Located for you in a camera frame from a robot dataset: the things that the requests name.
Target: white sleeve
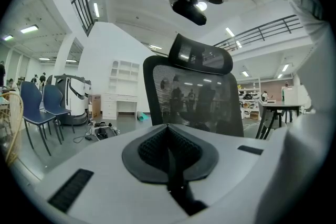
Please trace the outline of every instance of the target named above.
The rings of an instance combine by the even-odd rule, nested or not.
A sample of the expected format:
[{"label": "white sleeve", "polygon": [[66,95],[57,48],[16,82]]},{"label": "white sleeve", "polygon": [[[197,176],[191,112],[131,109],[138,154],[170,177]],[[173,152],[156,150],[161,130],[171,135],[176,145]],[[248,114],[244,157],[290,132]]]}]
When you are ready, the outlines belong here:
[{"label": "white sleeve", "polygon": [[322,5],[319,0],[288,0],[301,20],[307,34],[316,44],[324,36],[329,23],[325,18]]}]

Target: white ceiling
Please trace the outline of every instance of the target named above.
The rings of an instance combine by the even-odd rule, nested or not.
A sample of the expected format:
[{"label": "white ceiling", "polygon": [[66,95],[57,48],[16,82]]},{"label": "white ceiling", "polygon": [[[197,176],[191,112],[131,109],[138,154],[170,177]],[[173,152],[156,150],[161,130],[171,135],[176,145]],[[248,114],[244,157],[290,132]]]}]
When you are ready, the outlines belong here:
[{"label": "white ceiling", "polygon": [[[66,32],[48,5],[47,0],[13,0],[1,21],[1,42],[35,59],[56,58]],[[37,25],[38,30],[26,34],[20,32],[31,25]],[[2,40],[7,35],[13,38]],[[69,59],[79,61],[81,52],[82,49],[74,44]]]},{"label": "white ceiling", "polygon": [[[254,1],[258,5],[262,5],[271,0]],[[208,4],[208,9],[205,11],[207,24],[205,26],[197,26],[174,13],[168,0],[117,0],[114,6],[117,15],[117,25],[132,25],[127,30],[130,35],[137,36],[136,28],[141,27],[170,37],[172,40],[176,33],[198,39],[223,21],[255,7],[256,4],[252,0],[228,0],[221,5]]]},{"label": "white ceiling", "polygon": [[[252,78],[277,79],[279,74],[283,74],[284,76],[291,75],[292,73],[296,73],[312,49],[313,46],[301,46],[242,61],[235,61],[232,74],[237,80],[246,79],[242,74],[243,71],[247,71]],[[285,72],[282,72],[286,64],[289,64],[289,67]]]}]

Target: white pillar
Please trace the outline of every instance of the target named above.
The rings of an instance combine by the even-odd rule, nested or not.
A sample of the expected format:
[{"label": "white pillar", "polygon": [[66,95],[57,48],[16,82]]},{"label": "white pillar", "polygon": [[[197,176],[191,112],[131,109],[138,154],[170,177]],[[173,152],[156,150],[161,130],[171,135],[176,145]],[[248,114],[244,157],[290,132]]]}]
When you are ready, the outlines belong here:
[{"label": "white pillar", "polygon": [[16,74],[15,74],[15,79],[14,79],[14,81],[16,83],[17,83],[17,80],[19,79],[19,73],[20,73],[22,58],[23,58],[23,54],[20,54],[19,63],[17,64]]},{"label": "white pillar", "polygon": [[[75,35],[73,33],[71,34],[66,34],[63,42],[61,44],[61,47],[59,48],[54,70],[52,72],[52,75],[57,76],[57,75],[62,75],[64,73],[64,67],[66,64],[66,60],[68,59],[69,56],[69,51],[71,49],[72,43],[74,43]],[[52,84],[55,85],[56,79],[53,77],[53,82]]]},{"label": "white pillar", "polygon": [[7,54],[7,58],[5,61],[5,71],[6,71],[6,75],[4,77],[4,86],[6,86],[7,84],[7,75],[8,75],[8,69],[9,69],[9,63],[11,62],[11,58],[12,58],[12,54],[13,54],[13,48],[11,48]]},{"label": "white pillar", "polygon": [[300,78],[299,78],[298,74],[295,74],[293,76],[293,85],[294,86],[300,86],[301,85],[301,81],[300,81]]}]

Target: floor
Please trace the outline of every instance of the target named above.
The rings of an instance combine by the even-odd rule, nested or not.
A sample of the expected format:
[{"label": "floor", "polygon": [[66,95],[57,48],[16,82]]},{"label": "floor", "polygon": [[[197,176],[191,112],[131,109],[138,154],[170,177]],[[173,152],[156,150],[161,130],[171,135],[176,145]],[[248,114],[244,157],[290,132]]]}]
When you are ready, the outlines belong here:
[{"label": "floor", "polygon": [[[121,135],[137,129],[152,126],[150,118],[146,121],[140,122],[135,120],[134,116],[130,115],[120,115],[117,120],[106,120],[106,122],[116,126],[117,129],[120,130]],[[243,125],[244,136],[248,138],[255,138],[259,127],[259,121],[244,119]],[[51,156],[48,155],[36,126],[28,126],[34,150],[30,146],[25,129],[22,130],[22,147],[19,152],[19,161],[20,165],[29,171],[29,176],[32,179],[29,181],[32,184],[38,183],[43,179],[45,174],[53,170],[56,166],[76,155],[83,148],[94,143],[93,141],[87,141],[85,139],[83,139],[80,143],[73,142],[73,139],[81,137],[86,133],[88,129],[86,124],[76,126],[75,134],[73,134],[71,126],[64,126],[64,129],[62,130],[64,136],[62,145],[59,144],[54,126],[50,125],[50,127],[52,135],[49,134],[47,126],[45,126],[45,130],[47,135],[47,145],[51,152]]]}]

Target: fluorescent ceiling light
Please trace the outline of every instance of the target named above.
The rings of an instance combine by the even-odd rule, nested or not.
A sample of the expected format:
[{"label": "fluorescent ceiling light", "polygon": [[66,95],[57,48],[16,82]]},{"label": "fluorescent ceiling light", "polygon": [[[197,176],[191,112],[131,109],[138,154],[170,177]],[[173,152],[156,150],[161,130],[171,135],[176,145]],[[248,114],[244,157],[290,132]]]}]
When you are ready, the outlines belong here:
[{"label": "fluorescent ceiling light", "polygon": [[205,2],[198,2],[196,4],[196,7],[198,7],[202,12],[208,8],[207,4]]},{"label": "fluorescent ceiling light", "polygon": [[161,50],[162,48],[161,47],[158,47],[158,46],[154,46],[154,45],[149,45],[151,48],[154,48],[154,49],[159,49]]},{"label": "fluorescent ceiling light", "polygon": [[228,31],[228,33],[229,33],[232,37],[235,36],[235,35],[232,33],[232,31],[230,30],[230,28],[226,27],[225,30]]},{"label": "fluorescent ceiling light", "polygon": [[99,18],[99,11],[98,11],[98,5],[97,5],[97,3],[94,3],[93,6],[94,6],[95,14],[96,14],[97,18]]},{"label": "fluorescent ceiling light", "polygon": [[282,71],[285,72],[286,69],[288,68],[288,66],[289,66],[289,65],[285,65]]},{"label": "fluorescent ceiling light", "polygon": [[36,31],[36,30],[38,30],[38,27],[36,25],[33,25],[33,26],[28,27],[28,28],[22,29],[21,32],[23,34],[25,34],[25,33],[28,33],[28,32],[31,32],[31,31]]},{"label": "fluorescent ceiling light", "polygon": [[7,40],[10,40],[10,39],[12,39],[12,38],[13,38],[13,36],[12,36],[12,35],[9,35],[9,36],[5,37],[4,40],[7,41]]}]

